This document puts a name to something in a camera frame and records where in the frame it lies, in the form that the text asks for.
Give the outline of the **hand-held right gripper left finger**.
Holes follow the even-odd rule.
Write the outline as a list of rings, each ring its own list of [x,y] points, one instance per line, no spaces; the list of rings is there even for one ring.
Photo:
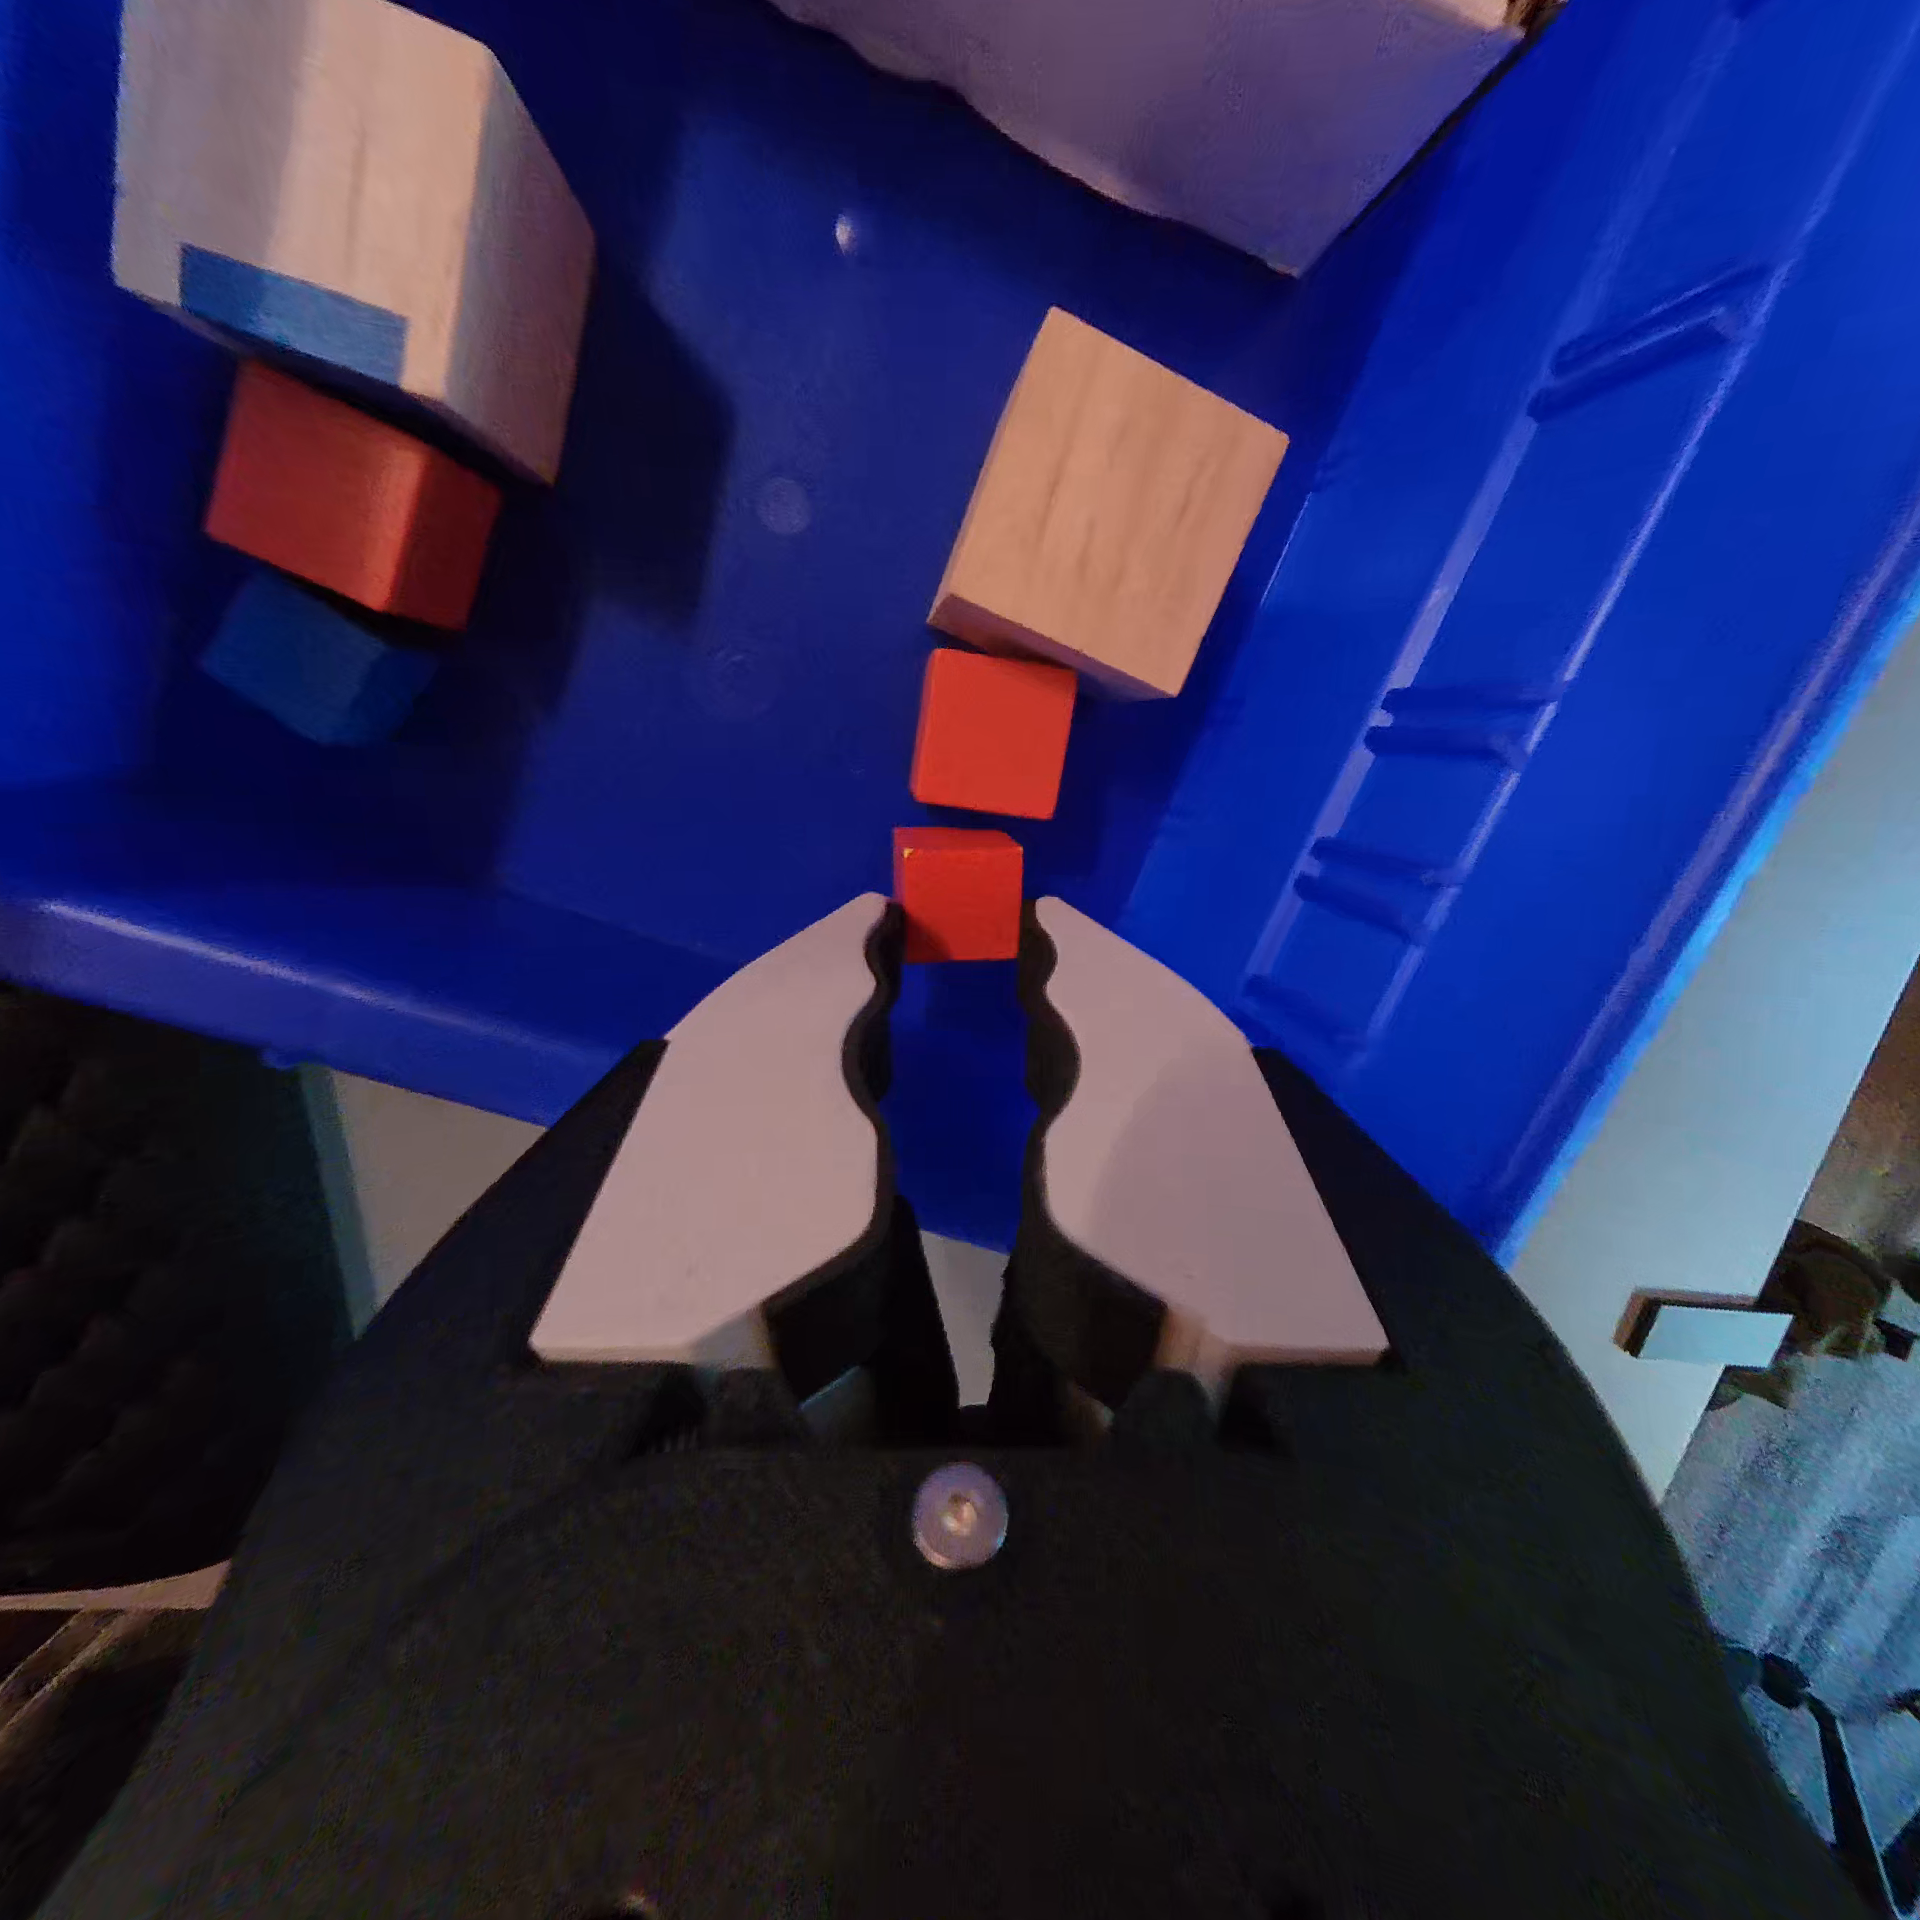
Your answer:
[[[846,1375],[872,1360],[901,946],[897,907],[855,896],[666,1032],[529,1333],[541,1361]]]

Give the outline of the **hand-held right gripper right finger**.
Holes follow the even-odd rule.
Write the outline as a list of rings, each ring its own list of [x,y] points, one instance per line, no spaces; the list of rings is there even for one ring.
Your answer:
[[[1062,898],[1024,912],[1017,1307],[1065,1375],[1358,1365],[1386,1335],[1247,1037]]]

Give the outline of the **small red cube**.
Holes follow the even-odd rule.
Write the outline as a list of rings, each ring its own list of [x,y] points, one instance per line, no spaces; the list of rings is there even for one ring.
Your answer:
[[[1022,942],[1024,849],[1004,830],[896,826],[894,901],[908,965],[1012,961]]]

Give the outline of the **medium red cube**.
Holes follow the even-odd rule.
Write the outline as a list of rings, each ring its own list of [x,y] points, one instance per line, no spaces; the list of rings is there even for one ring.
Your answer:
[[[1077,687],[1077,674],[1065,664],[932,649],[921,682],[909,794],[929,806],[1050,817]]]
[[[440,633],[469,625],[500,486],[301,378],[244,360],[230,383],[204,534]]]

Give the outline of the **plain wooden block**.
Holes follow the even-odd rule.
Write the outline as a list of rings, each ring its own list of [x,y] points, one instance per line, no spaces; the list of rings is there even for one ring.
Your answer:
[[[1288,435],[1050,305],[1004,401],[927,624],[1176,697]]]

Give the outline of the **blue plastic bin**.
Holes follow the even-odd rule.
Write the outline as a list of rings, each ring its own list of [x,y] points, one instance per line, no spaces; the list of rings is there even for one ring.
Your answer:
[[[596,227],[552,488],[394,737],[197,664],[232,360],[112,286],[116,5],[4,5],[4,977],[552,1120],[885,888],[1058,305],[1288,438],[1026,888],[1520,1240],[1916,609],[1916,5],[1564,5],[1304,275],[765,5],[430,5]]]

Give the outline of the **black textured wrist rest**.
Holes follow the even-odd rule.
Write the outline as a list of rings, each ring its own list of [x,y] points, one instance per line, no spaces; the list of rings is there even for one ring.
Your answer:
[[[4,1594],[225,1560],[346,1342],[296,1078],[4,982]]]

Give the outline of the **small blue cube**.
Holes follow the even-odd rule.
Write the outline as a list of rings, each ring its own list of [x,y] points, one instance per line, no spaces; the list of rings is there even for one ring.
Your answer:
[[[238,585],[197,664],[309,742],[370,747],[407,721],[440,658],[373,615],[257,569]]]

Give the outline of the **large wooden block blue tape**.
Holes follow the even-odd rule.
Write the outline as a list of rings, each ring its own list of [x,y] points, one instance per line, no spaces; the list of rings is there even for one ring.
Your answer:
[[[401,5],[127,2],[112,279],[559,473],[594,238],[496,54]]]

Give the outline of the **white cardboard mailer box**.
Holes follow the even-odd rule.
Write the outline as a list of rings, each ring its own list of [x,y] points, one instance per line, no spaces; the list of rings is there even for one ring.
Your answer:
[[[1505,2],[780,2],[1097,194],[1303,273],[1522,46]]]

